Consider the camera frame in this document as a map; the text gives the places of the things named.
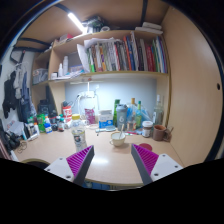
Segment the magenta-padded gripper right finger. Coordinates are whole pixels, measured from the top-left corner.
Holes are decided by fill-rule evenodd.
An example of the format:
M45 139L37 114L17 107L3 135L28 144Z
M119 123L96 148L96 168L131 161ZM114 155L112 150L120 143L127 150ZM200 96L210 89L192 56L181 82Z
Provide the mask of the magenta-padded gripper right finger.
M157 155L139 145L131 146L131 154L144 185L182 169L182 166L167 154Z

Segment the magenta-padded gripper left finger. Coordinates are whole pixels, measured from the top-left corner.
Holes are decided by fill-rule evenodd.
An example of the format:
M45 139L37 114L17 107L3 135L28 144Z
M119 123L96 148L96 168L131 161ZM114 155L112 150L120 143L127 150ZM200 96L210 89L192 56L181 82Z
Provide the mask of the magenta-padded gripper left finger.
M91 145L67 158L58 158L45 168L45 171L81 186L93 157L94 146Z

